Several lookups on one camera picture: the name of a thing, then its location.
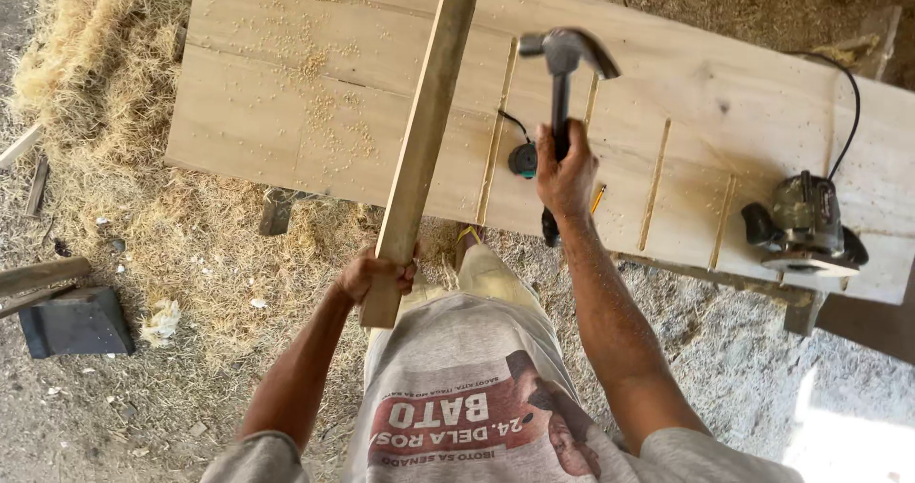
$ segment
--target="hand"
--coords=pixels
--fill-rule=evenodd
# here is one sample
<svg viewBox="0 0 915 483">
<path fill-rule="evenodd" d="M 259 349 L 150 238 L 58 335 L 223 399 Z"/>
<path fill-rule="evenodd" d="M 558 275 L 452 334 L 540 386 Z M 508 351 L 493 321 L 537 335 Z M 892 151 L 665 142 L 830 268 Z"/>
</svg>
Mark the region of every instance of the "hand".
<svg viewBox="0 0 915 483">
<path fill-rule="evenodd" d="M 569 119 L 569 152 L 559 162 L 549 126 L 541 124 L 537 128 L 537 195 L 543 206 L 553 212 L 557 223 L 590 216 L 598 165 L 580 121 Z"/>
<path fill-rule="evenodd" d="M 417 255 L 419 244 L 414 249 Z M 343 273 L 334 283 L 343 290 L 356 304 L 361 304 L 372 286 L 374 276 L 391 276 L 397 278 L 397 288 L 402 295 L 413 291 L 413 277 L 417 275 L 417 264 L 410 262 L 406 267 L 400 267 L 390 260 L 375 258 L 375 246 L 369 246 L 359 252 Z"/>
</svg>

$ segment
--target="wooden stick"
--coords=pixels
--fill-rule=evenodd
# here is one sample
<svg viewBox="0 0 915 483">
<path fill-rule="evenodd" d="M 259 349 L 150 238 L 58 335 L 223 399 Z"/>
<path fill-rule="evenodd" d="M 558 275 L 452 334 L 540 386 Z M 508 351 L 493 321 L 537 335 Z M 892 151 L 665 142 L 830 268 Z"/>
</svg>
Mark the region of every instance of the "wooden stick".
<svg viewBox="0 0 915 483">
<path fill-rule="evenodd" d="M 0 272 L 0 297 L 85 276 L 92 269 L 82 256 L 61 258 Z"/>
<path fill-rule="evenodd" d="M 13 313 L 17 313 L 19 310 L 38 304 L 39 302 L 44 302 L 53 297 L 61 295 L 63 292 L 73 290 L 76 287 L 75 284 L 67 284 L 64 286 L 57 286 L 54 288 L 45 288 L 42 290 L 35 290 L 34 292 L 27 293 L 16 299 L 10 299 L 0 310 L 0 318 L 8 317 Z"/>
<path fill-rule="evenodd" d="M 32 178 L 32 190 L 29 192 L 29 204 L 26 205 L 26 215 L 39 216 L 41 196 L 45 193 L 45 181 L 48 180 L 48 157 L 41 156 L 39 166 L 35 167 L 35 177 Z"/>
<path fill-rule="evenodd" d="M 36 123 L 34 126 L 22 133 L 22 136 L 19 137 L 19 140 L 13 142 L 13 145 L 10 145 L 3 151 L 3 154 L 0 154 L 0 169 L 5 169 L 9 165 L 13 164 L 13 161 L 19 157 L 19 154 L 22 154 L 25 151 L 28 151 L 35 142 L 39 140 L 41 136 L 42 126 L 40 123 Z"/>
<path fill-rule="evenodd" d="M 461 58 L 477 0 L 439 0 L 423 72 L 414 94 L 395 182 L 388 196 L 379 258 L 407 265 L 417 243 L 419 221 L 445 135 Z M 394 327 L 400 291 L 391 279 L 376 278 L 360 310 L 365 327 Z"/>
</svg>

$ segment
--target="power tool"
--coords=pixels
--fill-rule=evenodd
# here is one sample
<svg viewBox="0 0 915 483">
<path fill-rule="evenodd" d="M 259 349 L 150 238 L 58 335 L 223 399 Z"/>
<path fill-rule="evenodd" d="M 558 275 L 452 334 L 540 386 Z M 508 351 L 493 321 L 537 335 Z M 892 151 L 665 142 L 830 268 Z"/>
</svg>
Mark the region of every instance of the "power tool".
<svg viewBox="0 0 915 483">
<path fill-rule="evenodd" d="M 762 265 L 784 273 L 823 277 L 858 274 L 870 259 L 861 239 L 842 225 L 833 176 L 839 169 L 857 131 L 861 93 L 851 71 L 829 56 L 803 51 L 789 55 L 814 56 L 835 66 L 848 77 L 854 91 L 854 123 L 839 157 L 827 177 L 803 171 L 775 187 L 772 214 L 760 203 L 740 210 L 747 225 L 747 242 L 768 254 Z"/>
</svg>

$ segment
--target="yellow pencil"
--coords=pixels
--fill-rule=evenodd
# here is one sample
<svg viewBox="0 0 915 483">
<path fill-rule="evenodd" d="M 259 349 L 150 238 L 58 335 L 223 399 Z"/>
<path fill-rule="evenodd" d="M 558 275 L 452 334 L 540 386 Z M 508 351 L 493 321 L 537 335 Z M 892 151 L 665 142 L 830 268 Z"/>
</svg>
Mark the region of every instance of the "yellow pencil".
<svg viewBox="0 0 915 483">
<path fill-rule="evenodd" d="M 600 204 L 601 197 L 604 197 L 604 190 L 607 190 L 606 185 L 601 186 L 600 192 L 598 192 L 598 197 L 596 199 L 594 199 L 594 204 L 591 205 L 591 215 L 594 215 L 594 210 L 598 209 L 598 205 Z"/>
</svg>

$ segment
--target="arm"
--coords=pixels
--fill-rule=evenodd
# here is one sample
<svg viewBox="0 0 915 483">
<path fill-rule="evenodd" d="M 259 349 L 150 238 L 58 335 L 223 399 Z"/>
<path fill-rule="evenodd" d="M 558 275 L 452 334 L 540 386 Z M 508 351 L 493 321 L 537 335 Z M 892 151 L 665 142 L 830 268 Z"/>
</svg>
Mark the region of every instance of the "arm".
<svg viewBox="0 0 915 483">
<path fill-rule="evenodd" d="M 417 267 L 406 269 L 363 250 L 324 294 L 305 328 L 267 372 L 244 415 L 239 438 L 261 431 L 292 437 L 305 450 L 324 394 L 327 370 L 349 310 L 361 302 L 373 275 L 396 275 L 401 293 L 413 287 Z"/>
<path fill-rule="evenodd" d="M 581 343 L 630 451 L 657 430 L 682 427 L 711 435 L 680 392 L 658 338 L 632 301 L 589 211 L 598 170 L 584 127 L 570 121 L 571 146 L 555 161 L 549 129 L 537 142 L 537 193 L 553 212 L 572 275 Z"/>
</svg>

